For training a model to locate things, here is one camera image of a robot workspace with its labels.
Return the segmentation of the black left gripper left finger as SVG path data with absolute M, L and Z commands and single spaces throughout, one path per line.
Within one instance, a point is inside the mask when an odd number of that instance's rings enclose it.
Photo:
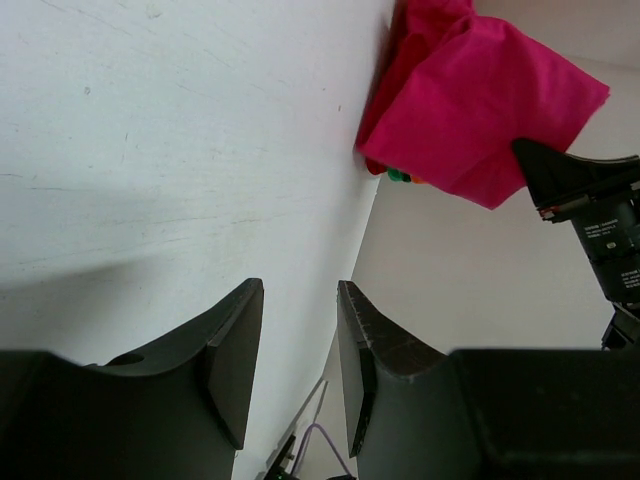
M 104 365 L 1 354 L 5 479 L 228 479 L 244 446 L 264 288 Z

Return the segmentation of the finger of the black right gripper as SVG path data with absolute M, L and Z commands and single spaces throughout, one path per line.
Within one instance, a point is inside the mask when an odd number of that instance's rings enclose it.
M 639 156 L 589 159 L 519 138 L 511 143 L 534 205 L 550 208 L 582 198 L 606 198 L 639 181 Z

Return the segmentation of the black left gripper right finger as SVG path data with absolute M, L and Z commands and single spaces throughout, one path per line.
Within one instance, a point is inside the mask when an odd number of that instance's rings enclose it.
M 441 353 L 337 288 L 349 455 L 362 479 L 635 479 L 639 353 Z

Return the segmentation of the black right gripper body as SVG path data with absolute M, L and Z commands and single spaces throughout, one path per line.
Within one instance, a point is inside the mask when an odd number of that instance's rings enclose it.
M 639 196 L 623 192 L 583 196 L 539 210 L 552 223 L 574 228 L 604 296 L 612 303 L 639 301 Z

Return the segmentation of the magenta t shirt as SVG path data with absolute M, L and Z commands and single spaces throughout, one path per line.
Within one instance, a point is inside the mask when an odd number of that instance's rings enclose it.
M 495 209 L 525 184 L 512 142 L 565 151 L 609 94 L 469 1 L 409 1 L 356 146 L 379 165 Z

